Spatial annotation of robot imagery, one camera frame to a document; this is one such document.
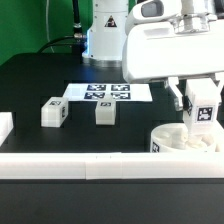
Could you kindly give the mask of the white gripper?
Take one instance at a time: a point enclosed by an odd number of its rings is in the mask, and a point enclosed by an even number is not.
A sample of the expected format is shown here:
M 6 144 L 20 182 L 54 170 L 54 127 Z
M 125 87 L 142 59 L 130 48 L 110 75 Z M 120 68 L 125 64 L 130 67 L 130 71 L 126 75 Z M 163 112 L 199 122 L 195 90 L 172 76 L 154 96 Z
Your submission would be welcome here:
M 176 111 L 183 109 L 179 78 L 224 72 L 224 19 L 216 9 L 224 1 L 145 0 L 129 13 L 122 55 L 123 77 L 129 83 L 165 80 Z M 224 74 L 214 75 L 221 99 Z

